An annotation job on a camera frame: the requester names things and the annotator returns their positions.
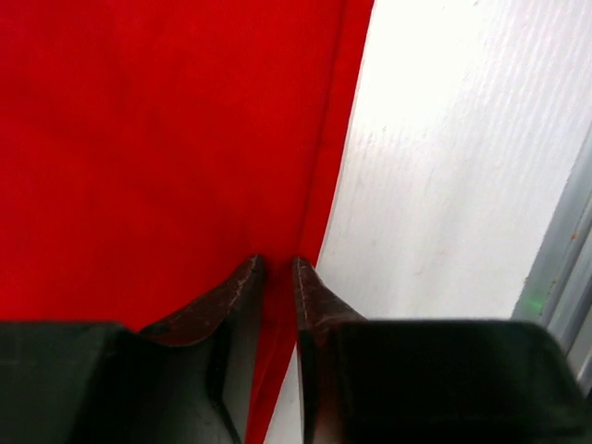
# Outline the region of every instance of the dark brown tip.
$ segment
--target dark brown tip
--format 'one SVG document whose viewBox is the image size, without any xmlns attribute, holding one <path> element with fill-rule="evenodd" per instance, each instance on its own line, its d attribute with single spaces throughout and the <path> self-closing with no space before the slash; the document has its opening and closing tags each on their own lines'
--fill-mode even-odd
<svg viewBox="0 0 592 444">
<path fill-rule="evenodd" d="M 336 324 L 364 320 L 323 284 L 307 259 L 294 258 L 292 273 L 298 329 L 311 331 L 316 342 L 324 342 L 328 329 Z"/>
<path fill-rule="evenodd" d="M 250 256 L 214 289 L 143 328 L 140 335 L 169 347 L 193 345 L 208 338 L 254 291 L 260 291 L 265 266 L 260 254 Z"/>
</svg>

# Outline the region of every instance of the black object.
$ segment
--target black object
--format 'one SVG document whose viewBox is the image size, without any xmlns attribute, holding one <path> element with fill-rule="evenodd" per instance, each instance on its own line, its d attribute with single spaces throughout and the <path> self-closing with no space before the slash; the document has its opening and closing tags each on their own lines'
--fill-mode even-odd
<svg viewBox="0 0 592 444">
<path fill-rule="evenodd" d="M 0 324 L 0 442 L 243 442 L 263 278 L 253 256 L 140 334 Z"/>
<path fill-rule="evenodd" d="M 539 327 L 367 321 L 308 261 L 293 272 L 305 444 L 592 443 L 584 397 Z M 0 443 L 244 442 L 263 280 L 253 256 L 139 334 L 0 324 Z"/>
<path fill-rule="evenodd" d="M 302 258 L 294 288 L 305 444 L 592 443 L 584 397 L 542 328 L 365 321 Z"/>
</svg>

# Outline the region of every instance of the red cloth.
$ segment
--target red cloth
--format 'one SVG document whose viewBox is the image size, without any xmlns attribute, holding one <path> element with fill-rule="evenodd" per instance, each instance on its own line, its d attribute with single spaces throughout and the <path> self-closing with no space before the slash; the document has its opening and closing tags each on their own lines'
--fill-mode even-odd
<svg viewBox="0 0 592 444">
<path fill-rule="evenodd" d="M 0 317 L 143 327 L 271 266 L 249 438 L 295 339 L 372 0 L 3 0 Z"/>
</svg>

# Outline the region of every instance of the white wall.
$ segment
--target white wall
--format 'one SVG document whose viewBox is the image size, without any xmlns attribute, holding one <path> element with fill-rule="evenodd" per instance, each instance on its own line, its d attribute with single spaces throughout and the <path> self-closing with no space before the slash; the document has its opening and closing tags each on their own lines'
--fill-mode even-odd
<svg viewBox="0 0 592 444">
<path fill-rule="evenodd" d="M 376 0 L 326 284 L 371 317 L 510 316 L 592 122 L 591 25 L 586 0 Z M 302 442 L 294 368 L 269 444 Z"/>
</svg>

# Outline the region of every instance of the red fabric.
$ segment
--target red fabric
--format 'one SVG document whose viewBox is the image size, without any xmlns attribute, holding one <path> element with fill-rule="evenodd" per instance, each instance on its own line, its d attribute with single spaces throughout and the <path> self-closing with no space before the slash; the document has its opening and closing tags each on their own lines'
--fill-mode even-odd
<svg viewBox="0 0 592 444">
<path fill-rule="evenodd" d="M 139 328 L 271 271 L 249 442 L 295 339 L 371 0 L 3 0 L 0 317 Z"/>
</svg>

